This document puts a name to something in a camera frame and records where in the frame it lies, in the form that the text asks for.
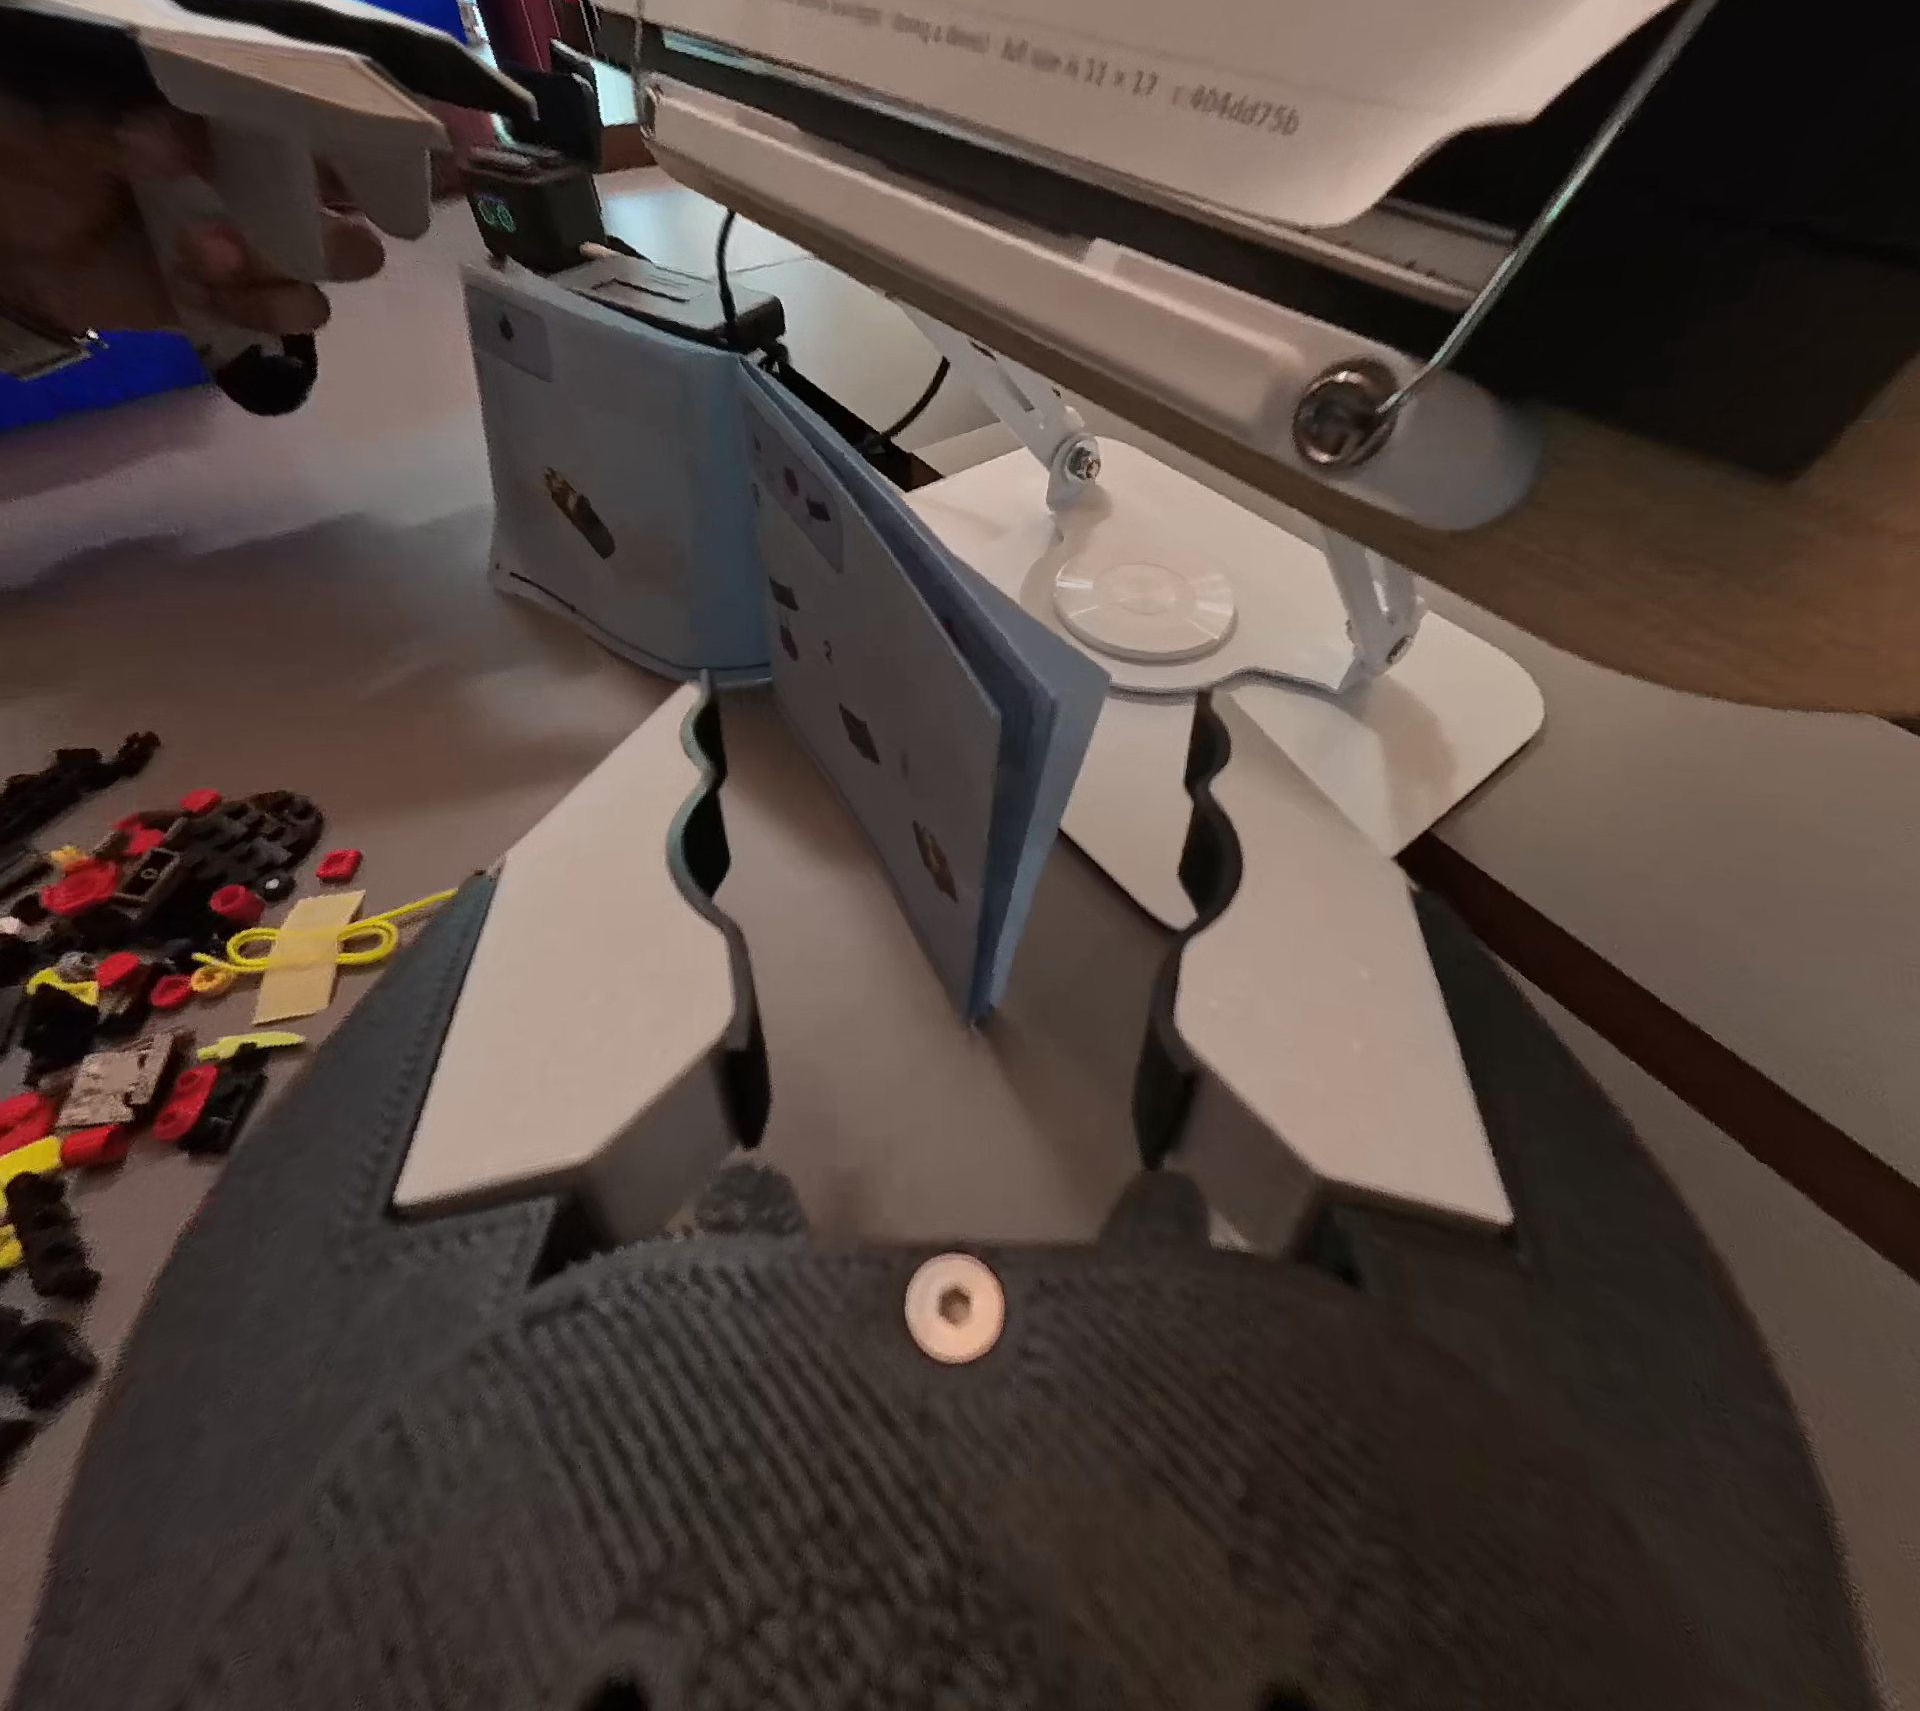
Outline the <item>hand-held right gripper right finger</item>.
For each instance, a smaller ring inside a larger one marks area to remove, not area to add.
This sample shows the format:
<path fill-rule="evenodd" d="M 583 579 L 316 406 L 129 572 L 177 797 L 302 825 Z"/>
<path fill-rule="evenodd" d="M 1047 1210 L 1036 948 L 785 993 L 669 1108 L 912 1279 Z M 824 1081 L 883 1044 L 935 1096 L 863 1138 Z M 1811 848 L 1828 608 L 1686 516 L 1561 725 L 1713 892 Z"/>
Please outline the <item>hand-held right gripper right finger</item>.
<path fill-rule="evenodd" d="M 1385 857 L 1226 694 L 1188 725 L 1188 928 L 1134 1065 L 1142 1171 L 1198 1190 L 1260 1253 L 1331 1210 L 1513 1234 L 1518 1210 Z"/>

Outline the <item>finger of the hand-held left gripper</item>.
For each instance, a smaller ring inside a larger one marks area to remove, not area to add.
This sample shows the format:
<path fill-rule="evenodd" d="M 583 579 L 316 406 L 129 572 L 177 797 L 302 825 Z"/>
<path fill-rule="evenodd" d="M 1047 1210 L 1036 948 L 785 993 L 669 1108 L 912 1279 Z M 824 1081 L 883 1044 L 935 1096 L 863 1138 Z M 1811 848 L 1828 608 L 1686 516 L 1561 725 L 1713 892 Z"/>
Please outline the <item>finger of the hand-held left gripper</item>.
<path fill-rule="evenodd" d="M 171 111 L 302 137 L 349 202 L 424 241 L 440 111 L 527 117 L 534 92 L 437 29 L 362 0 L 7 0 L 13 18 L 129 40 Z"/>

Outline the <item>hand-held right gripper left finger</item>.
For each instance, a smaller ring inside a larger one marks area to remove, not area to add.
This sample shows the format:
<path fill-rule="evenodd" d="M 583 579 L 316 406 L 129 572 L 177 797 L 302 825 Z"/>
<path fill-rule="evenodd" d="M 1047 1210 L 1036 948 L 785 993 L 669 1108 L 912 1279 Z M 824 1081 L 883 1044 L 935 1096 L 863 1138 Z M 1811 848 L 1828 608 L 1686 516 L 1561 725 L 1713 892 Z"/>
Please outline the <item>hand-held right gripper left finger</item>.
<path fill-rule="evenodd" d="M 404 1225 L 559 1204 L 647 1239 L 756 1150 L 770 1072 L 722 903 L 722 789 L 722 694 L 686 683 L 509 848 L 393 1171 Z"/>

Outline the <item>pale blue instruction booklet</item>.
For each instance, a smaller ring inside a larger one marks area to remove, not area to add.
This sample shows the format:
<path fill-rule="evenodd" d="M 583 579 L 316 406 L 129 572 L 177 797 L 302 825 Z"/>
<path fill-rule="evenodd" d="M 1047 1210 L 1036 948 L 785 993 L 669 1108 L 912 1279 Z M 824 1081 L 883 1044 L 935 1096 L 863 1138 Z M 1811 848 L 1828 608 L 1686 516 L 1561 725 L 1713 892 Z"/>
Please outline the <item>pale blue instruction booklet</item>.
<path fill-rule="evenodd" d="M 647 673 L 770 684 L 964 1021 L 1004 1005 L 1106 673 L 964 568 L 770 354 L 459 273 L 492 591 Z"/>

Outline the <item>pile of lego pieces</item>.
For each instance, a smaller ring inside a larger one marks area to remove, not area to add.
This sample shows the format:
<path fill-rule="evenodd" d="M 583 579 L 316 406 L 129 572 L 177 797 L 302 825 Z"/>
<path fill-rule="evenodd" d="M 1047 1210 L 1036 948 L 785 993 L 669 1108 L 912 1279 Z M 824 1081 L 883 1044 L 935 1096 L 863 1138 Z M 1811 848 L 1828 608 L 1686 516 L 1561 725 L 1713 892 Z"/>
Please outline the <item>pile of lego pieces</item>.
<path fill-rule="evenodd" d="M 372 914 L 362 850 L 322 850 L 322 809 L 281 789 L 188 789 L 90 848 L 49 841 L 151 756 L 155 741 L 129 736 L 7 775 L 0 1269 L 29 1286 L 0 1312 L 7 1477 L 98 1375 L 98 1261 L 74 1184 L 126 1171 L 129 1150 L 229 1157 L 339 986 L 391 965 L 452 897 Z"/>

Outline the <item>black battery charger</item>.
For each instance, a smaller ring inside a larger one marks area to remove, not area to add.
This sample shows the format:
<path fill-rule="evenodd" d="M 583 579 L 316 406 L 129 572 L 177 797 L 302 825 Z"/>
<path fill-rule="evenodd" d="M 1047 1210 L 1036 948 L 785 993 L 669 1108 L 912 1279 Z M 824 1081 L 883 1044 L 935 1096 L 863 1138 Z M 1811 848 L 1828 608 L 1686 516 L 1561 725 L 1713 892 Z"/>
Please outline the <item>black battery charger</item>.
<path fill-rule="evenodd" d="M 559 278 L 608 248 L 594 165 L 546 148 L 472 148 L 459 161 L 470 220 L 490 257 Z"/>

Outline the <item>white book stand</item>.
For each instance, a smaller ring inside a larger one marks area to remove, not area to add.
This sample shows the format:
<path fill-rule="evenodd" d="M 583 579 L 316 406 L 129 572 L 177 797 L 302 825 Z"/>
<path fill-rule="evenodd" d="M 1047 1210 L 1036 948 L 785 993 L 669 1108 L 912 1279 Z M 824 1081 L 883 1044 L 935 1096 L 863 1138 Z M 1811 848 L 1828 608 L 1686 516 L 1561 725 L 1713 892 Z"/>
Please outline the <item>white book stand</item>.
<path fill-rule="evenodd" d="M 959 0 L 594 0 L 652 161 L 896 296 L 1047 472 L 940 545 L 1106 673 L 1067 832 L 1148 914 L 1119 782 L 1260 725 L 1348 809 L 1538 736 L 1446 591 L 1609 673 L 1913 705 L 1913 148 L 1743 129 L 1749 6 L 1675 0 L 1532 117 L 1331 98 Z"/>

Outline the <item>black power adapter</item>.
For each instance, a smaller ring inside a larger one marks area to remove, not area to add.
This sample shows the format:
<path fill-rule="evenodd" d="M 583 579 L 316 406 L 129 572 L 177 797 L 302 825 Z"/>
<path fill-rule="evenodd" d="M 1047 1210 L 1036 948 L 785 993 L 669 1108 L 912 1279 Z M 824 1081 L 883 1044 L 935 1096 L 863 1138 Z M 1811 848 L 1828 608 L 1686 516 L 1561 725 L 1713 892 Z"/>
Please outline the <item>black power adapter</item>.
<path fill-rule="evenodd" d="M 785 306 L 770 289 L 669 273 L 652 257 L 589 257 L 557 285 L 686 343 L 738 354 L 785 343 Z"/>

